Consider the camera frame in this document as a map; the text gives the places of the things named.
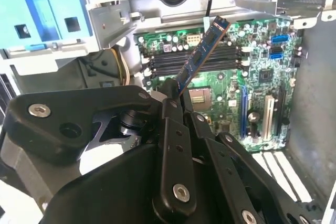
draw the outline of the blue pcie slot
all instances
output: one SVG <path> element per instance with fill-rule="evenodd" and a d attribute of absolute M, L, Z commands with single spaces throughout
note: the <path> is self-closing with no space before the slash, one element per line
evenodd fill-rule
<path fill-rule="evenodd" d="M 271 39 L 272 44 L 284 43 L 284 42 L 287 42 L 288 40 L 289 40 L 289 36 L 287 34 L 279 35 L 279 36 L 273 36 L 272 39 Z"/>
<path fill-rule="evenodd" d="M 230 22 L 219 16 L 212 22 L 208 31 L 204 34 L 203 39 L 199 42 L 181 71 L 176 76 L 179 88 L 178 92 L 180 95 L 187 88 L 212 51 L 216 48 L 230 25 Z"/>
<path fill-rule="evenodd" d="M 279 60 L 283 58 L 283 54 L 270 54 L 269 55 L 269 59 L 271 60 Z"/>
<path fill-rule="evenodd" d="M 241 105 L 240 105 L 240 137 L 246 137 L 247 129 L 247 110 L 248 110 L 248 93 L 246 86 L 242 86 Z"/>

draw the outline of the motherboard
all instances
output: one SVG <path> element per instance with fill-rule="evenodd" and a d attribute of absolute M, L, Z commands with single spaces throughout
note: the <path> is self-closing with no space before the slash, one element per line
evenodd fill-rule
<path fill-rule="evenodd" d="M 202 40 L 204 29 L 137 34 L 143 84 L 156 90 L 174 78 Z M 285 146 L 303 30 L 288 20 L 232 24 L 189 84 L 194 110 L 215 134 L 229 132 L 250 152 Z"/>

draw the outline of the black pcie slot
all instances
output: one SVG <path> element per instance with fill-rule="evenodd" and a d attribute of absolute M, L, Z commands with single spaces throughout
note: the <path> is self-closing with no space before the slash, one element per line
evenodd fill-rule
<path fill-rule="evenodd" d="M 278 93 L 278 103 L 277 103 L 277 122 L 276 122 L 276 136 L 279 136 L 281 133 L 282 126 L 282 117 L 283 117 L 283 108 L 285 106 L 286 100 L 286 89 L 285 85 L 282 83 Z"/>
<path fill-rule="evenodd" d="M 221 60 L 221 61 L 207 61 L 205 62 L 204 66 L 219 66 L 219 67 L 225 67 L 227 64 L 237 64 L 236 59 L 227 59 L 227 60 Z M 181 69 L 184 65 L 184 61 L 180 62 L 179 64 L 176 62 L 176 64 L 152 64 L 150 65 L 151 69 L 156 70 L 169 70 L 172 68 Z"/>
<path fill-rule="evenodd" d="M 229 63 L 224 66 L 206 66 L 203 65 L 200 69 L 200 72 L 210 72 L 210 71 L 224 71 L 224 70 L 230 70 L 230 69 L 237 69 L 236 63 Z M 160 76 L 173 76 L 179 73 L 181 69 L 167 69 L 167 70 L 157 70 L 156 72 L 153 72 L 152 78 L 160 77 Z"/>
<path fill-rule="evenodd" d="M 213 55 L 213 54 L 216 54 L 216 53 L 222 53 L 222 52 L 226 52 L 226 51 L 236 51 L 236 47 L 234 46 L 230 46 L 230 47 L 225 47 L 225 46 L 219 46 L 219 47 L 216 47 L 215 50 L 211 53 L 210 57 Z M 186 56 L 186 57 L 190 57 L 190 54 L 192 53 L 192 51 L 182 51 L 182 52 L 166 52 L 164 54 L 157 54 L 157 55 L 150 55 L 149 57 L 152 57 L 154 56 L 155 58 L 174 58 L 176 56 Z"/>

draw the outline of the yellow wire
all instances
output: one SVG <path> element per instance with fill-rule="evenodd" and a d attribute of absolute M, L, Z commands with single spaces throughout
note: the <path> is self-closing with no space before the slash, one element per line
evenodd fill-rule
<path fill-rule="evenodd" d="M 117 62 L 117 65 L 118 65 L 120 80 L 122 81 L 122 84 L 124 85 L 124 79 L 123 79 L 123 77 L 122 77 L 122 70 L 121 70 L 121 67 L 120 67 L 119 60 L 118 60 L 117 52 L 116 52 L 113 48 L 111 48 L 111 51 L 112 51 L 112 53 L 113 53 L 113 55 L 114 55 L 114 57 L 115 57 L 115 60 L 116 60 L 116 62 Z"/>

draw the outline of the metal bolt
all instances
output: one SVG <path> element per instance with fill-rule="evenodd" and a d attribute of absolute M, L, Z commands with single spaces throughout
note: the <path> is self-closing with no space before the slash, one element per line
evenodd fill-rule
<path fill-rule="evenodd" d="M 249 211 L 244 210 L 241 215 L 247 224 L 257 224 L 256 218 Z"/>
<path fill-rule="evenodd" d="M 309 224 L 309 222 L 305 219 L 305 217 L 300 215 L 300 220 L 302 221 L 303 224 Z"/>
<path fill-rule="evenodd" d="M 201 115 L 198 115 L 197 119 L 199 119 L 201 122 L 204 122 L 204 117 L 202 117 Z"/>
<path fill-rule="evenodd" d="M 33 104 L 29 106 L 28 112 L 37 118 L 46 118 L 51 114 L 50 108 L 44 104 Z"/>
<path fill-rule="evenodd" d="M 146 95 L 146 94 L 144 94 L 144 93 L 139 93 L 139 96 L 141 97 L 141 98 L 143 98 L 143 99 L 147 99 L 148 98 L 148 96 Z"/>
<path fill-rule="evenodd" d="M 174 101 L 170 101 L 170 104 L 171 104 L 174 108 L 177 108 L 177 104 L 176 104 L 176 102 L 174 102 Z"/>
<path fill-rule="evenodd" d="M 233 140 L 232 140 L 232 138 L 231 138 L 231 137 L 229 137 L 229 136 L 225 136 L 225 138 L 226 138 L 226 140 L 228 140 L 230 143 L 232 143 L 232 142 L 233 142 Z"/>
<path fill-rule="evenodd" d="M 182 184 L 176 184 L 173 186 L 173 193 L 176 199 L 184 203 L 190 200 L 190 194 L 188 189 Z"/>

